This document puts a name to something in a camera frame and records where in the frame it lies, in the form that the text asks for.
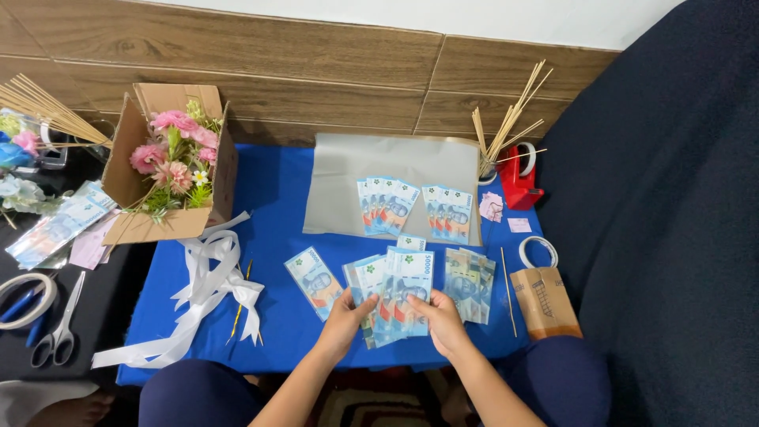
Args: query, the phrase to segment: silver scissors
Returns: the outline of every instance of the silver scissors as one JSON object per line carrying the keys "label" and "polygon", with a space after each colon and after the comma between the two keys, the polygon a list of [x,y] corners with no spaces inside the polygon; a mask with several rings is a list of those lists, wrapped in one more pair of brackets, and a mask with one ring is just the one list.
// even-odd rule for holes
{"label": "silver scissors", "polygon": [[76,337],[68,329],[69,323],[71,323],[71,314],[77,307],[79,302],[79,295],[82,293],[82,285],[84,285],[84,271],[79,275],[74,290],[68,297],[66,303],[66,311],[63,313],[61,323],[51,334],[47,334],[40,340],[40,342],[34,347],[32,352],[32,367],[39,368],[45,365],[47,360],[52,355],[52,362],[54,365],[64,365],[68,362],[71,354],[74,352],[74,344],[76,343]]}

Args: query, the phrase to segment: red tape dispenser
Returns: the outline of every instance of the red tape dispenser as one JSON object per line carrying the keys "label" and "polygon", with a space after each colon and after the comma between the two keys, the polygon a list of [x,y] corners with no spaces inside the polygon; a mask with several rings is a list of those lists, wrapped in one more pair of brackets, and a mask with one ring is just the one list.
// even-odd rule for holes
{"label": "red tape dispenser", "polygon": [[511,210],[529,210],[543,196],[543,190],[535,188],[535,146],[529,142],[520,142],[509,148],[505,158],[520,154],[519,147],[526,148],[528,156],[516,157],[504,162],[499,176],[506,206]]}

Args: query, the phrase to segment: person's left hand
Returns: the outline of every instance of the person's left hand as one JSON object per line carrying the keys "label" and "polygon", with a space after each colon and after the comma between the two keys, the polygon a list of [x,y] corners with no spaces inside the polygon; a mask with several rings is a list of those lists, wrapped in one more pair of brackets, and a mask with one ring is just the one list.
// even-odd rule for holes
{"label": "person's left hand", "polygon": [[351,348],[351,342],[356,336],[361,319],[374,310],[379,300],[380,296],[374,294],[357,308],[354,308],[351,290],[343,291],[340,298],[335,300],[327,322],[324,324],[324,329],[322,329],[322,334],[319,335],[319,340],[313,348],[337,365],[337,362],[340,362],[348,354],[348,349]]}

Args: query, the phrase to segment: ribbon bow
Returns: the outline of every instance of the ribbon bow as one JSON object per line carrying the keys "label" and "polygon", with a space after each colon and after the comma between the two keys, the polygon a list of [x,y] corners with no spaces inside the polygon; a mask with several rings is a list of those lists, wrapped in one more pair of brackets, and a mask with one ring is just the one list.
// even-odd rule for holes
{"label": "ribbon bow", "polygon": [[[95,353],[93,369],[121,363],[132,368],[160,369],[177,362],[190,349],[200,322],[228,293],[248,310],[240,341],[252,337],[255,344],[260,320],[254,306],[263,285],[245,280],[235,268],[240,259],[240,242],[237,233],[227,230],[248,218],[250,215],[243,212],[227,223],[207,228],[198,238],[179,240],[184,246],[190,283],[172,299],[177,299],[175,311],[186,302],[190,308],[179,316],[170,337]],[[210,259],[219,261],[213,270]]]}

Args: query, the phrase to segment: navy blue pants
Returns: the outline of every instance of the navy blue pants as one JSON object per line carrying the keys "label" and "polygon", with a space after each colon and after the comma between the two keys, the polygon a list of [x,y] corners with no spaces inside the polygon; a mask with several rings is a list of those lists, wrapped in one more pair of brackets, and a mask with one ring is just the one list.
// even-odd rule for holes
{"label": "navy blue pants", "polygon": [[[496,368],[547,425],[606,424],[611,402],[606,363],[583,340],[539,340],[496,363]],[[140,427],[245,427],[261,408],[258,388],[234,369],[181,360],[145,384]]]}

